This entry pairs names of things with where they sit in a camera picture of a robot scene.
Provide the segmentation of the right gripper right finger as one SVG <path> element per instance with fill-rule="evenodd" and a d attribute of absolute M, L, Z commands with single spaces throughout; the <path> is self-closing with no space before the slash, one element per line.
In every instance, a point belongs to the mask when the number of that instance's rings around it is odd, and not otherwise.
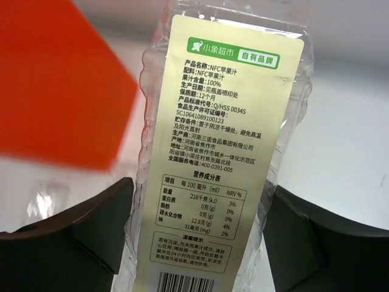
<path fill-rule="evenodd" d="M 264 228 L 276 291 L 388 291 L 388 231 L 278 186 Z"/>

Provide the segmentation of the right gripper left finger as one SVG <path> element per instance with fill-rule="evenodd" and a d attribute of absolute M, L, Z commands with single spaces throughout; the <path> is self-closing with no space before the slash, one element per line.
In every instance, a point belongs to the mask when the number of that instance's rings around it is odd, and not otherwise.
<path fill-rule="evenodd" d="M 110 291 L 119 273 L 132 178 L 52 217 L 1 233 L 1 291 Z"/>

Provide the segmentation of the clear bottle cream label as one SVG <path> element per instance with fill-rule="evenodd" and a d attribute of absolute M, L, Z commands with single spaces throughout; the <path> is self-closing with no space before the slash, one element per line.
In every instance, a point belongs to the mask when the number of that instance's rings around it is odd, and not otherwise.
<path fill-rule="evenodd" d="M 253 291 L 304 118 L 309 1 L 168 1 L 142 56 L 136 190 L 113 291 Z"/>

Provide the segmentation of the orange plastic bin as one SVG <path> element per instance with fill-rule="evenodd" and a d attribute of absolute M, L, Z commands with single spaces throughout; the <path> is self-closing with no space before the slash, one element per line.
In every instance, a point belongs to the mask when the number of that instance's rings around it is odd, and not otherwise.
<path fill-rule="evenodd" d="M 137 83 L 71 1 L 1 2 L 1 155 L 107 170 Z"/>

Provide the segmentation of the clear bottle blue label blue cap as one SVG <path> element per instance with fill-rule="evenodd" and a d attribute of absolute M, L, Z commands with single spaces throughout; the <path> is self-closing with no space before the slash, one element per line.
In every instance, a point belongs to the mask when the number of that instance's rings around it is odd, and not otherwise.
<path fill-rule="evenodd" d="M 32 181 L 21 223 L 28 225 L 48 219 L 69 207 L 73 179 L 36 178 Z"/>

